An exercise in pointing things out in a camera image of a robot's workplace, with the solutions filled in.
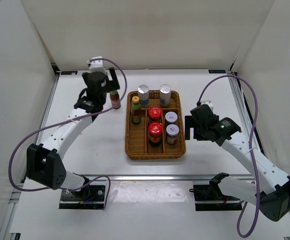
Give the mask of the yellow-cap sauce bottle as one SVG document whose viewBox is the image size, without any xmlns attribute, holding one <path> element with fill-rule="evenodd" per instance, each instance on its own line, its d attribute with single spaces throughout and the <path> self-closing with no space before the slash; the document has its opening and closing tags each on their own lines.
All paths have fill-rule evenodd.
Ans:
<svg viewBox="0 0 290 240">
<path fill-rule="evenodd" d="M 140 98 L 138 96 L 134 96 L 132 98 L 132 109 L 131 109 L 131 117 L 132 122 L 134 124 L 141 123 L 141 107 L 140 107 Z"/>
<path fill-rule="evenodd" d="M 117 90 L 110 91 L 109 93 L 110 101 L 113 109 L 119 109 L 121 107 L 120 104 L 120 96 Z"/>
</svg>

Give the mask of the white-lid spice jar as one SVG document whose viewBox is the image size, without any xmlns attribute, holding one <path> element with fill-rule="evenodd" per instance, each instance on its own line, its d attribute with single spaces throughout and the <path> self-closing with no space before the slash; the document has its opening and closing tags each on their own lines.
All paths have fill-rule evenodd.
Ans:
<svg viewBox="0 0 290 240">
<path fill-rule="evenodd" d="M 165 114 L 165 124 L 176 124 L 178 120 L 178 115 L 174 111 L 169 111 Z"/>
<path fill-rule="evenodd" d="M 176 124 L 169 124 L 166 127 L 166 142 L 169 145 L 174 145 L 177 142 L 179 135 L 179 127 Z"/>
</svg>

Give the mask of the blue-label pellet jar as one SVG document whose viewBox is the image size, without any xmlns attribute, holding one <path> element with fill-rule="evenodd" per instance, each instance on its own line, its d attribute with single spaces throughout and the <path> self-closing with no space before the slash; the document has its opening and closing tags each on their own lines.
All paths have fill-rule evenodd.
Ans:
<svg viewBox="0 0 290 240">
<path fill-rule="evenodd" d="M 171 87 L 168 84 L 163 84 L 159 89 L 160 106 L 167 108 L 170 104 Z"/>
<path fill-rule="evenodd" d="M 143 109 L 147 109 L 149 107 L 149 92 L 149 87 L 145 84 L 138 87 L 139 103 Z"/>
</svg>

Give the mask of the red-lid chili jar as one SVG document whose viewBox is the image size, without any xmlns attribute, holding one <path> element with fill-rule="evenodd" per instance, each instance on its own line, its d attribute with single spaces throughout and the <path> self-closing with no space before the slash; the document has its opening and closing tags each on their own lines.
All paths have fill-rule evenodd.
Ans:
<svg viewBox="0 0 290 240">
<path fill-rule="evenodd" d="M 161 118 L 162 118 L 162 110 L 157 106 L 149 108 L 148 118 L 149 118 L 149 124 L 160 123 Z"/>
<path fill-rule="evenodd" d="M 161 123 L 153 122 L 148 126 L 149 144 L 157 147 L 162 142 L 163 126 Z"/>
</svg>

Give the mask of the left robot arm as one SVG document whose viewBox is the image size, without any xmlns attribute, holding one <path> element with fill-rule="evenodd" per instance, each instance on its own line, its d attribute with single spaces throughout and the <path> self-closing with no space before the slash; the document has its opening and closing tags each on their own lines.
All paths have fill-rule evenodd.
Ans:
<svg viewBox="0 0 290 240">
<path fill-rule="evenodd" d="M 86 88 L 82 90 L 66 121 L 40 144 L 31 144 L 26 152 L 26 176 L 49 189 L 67 189 L 78 200 L 88 198 L 88 179 L 69 172 L 63 157 L 77 137 L 90 126 L 98 115 L 106 112 L 103 106 L 109 92 L 120 88 L 114 68 L 109 73 L 97 68 L 84 72 Z"/>
</svg>

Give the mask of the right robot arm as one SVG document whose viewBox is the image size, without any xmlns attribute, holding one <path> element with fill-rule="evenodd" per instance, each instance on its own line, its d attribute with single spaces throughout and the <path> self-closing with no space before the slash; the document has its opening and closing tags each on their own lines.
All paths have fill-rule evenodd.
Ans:
<svg viewBox="0 0 290 240">
<path fill-rule="evenodd" d="M 275 166 L 258 149 L 249 146 L 241 128 L 231 119 L 220 119 L 207 104 L 185 116 L 185 139 L 216 143 L 230 153 L 255 178 L 251 184 L 219 173 L 209 181 L 208 193 L 215 200 L 230 196 L 259 207 L 268 219 L 277 222 L 290 211 L 290 175 Z"/>
</svg>

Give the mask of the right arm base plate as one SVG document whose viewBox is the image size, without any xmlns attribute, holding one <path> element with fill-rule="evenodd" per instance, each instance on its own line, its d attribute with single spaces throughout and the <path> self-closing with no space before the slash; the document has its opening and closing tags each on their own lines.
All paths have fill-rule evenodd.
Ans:
<svg viewBox="0 0 290 240">
<path fill-rule="evenodd" d="M 194 195 L 195 211 L 221 212 L 241 211 L 242 201 L 232 196 L 216 196 L 207 184 L 196 184 L 189 189 Z"/>
</svg>

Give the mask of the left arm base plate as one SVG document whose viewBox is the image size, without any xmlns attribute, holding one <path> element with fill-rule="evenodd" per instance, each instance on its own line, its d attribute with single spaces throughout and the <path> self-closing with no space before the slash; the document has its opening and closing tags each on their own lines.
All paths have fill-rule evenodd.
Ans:
<svg viewBox="0 0 290 240">
<path fill-rule="evenodd" d="M 104 210 L 107 206 L 111 180 L 97 178 L 80 191 L 62 190 L 59 206 L 60 210 Z"/>
</svg>

